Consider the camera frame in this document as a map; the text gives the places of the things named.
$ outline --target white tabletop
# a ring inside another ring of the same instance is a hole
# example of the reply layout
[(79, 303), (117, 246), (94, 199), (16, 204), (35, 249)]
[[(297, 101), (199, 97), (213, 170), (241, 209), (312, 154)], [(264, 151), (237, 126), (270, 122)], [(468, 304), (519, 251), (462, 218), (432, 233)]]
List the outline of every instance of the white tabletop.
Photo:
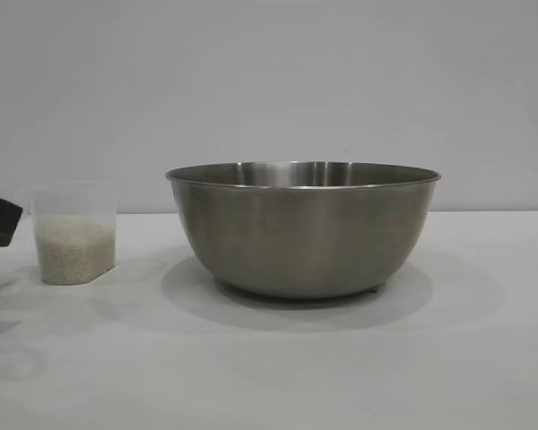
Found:
[(38, 280), (0, 249), (0, 430), (538, 429), (538, 212), (429, 215), (376, 295), (217, 286), (176, 215), (122, 215), (118, 266)]

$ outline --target rice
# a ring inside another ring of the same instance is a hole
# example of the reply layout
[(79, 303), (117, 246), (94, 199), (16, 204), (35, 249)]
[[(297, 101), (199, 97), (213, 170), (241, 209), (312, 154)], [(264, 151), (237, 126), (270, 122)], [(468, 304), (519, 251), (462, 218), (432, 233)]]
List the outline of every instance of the rice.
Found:
[(41, 278), (48, 284), (83, 284), (116, 264), (115, 225), (93, 217), (39, 217), (36, 246)]

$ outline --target white wall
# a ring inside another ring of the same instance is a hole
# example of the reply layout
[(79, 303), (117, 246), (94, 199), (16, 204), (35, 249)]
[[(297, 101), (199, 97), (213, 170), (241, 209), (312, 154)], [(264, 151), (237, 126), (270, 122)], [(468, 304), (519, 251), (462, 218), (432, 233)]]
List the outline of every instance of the white wall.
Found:
[(538, 209), (538, 0), (0, 0), (0, 195), (231, 160), (443, 174), (435, 209)]

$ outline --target mixing bowl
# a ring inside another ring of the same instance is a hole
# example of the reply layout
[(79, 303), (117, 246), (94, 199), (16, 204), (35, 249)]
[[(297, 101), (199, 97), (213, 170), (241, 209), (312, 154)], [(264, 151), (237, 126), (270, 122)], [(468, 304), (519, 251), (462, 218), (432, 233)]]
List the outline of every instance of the mixing bowl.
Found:
[(227, 163), (167, 175), (187, 238), (213, 276), (315, 299), (384, 282), (421, 233), (437, 172), (368, 163)]

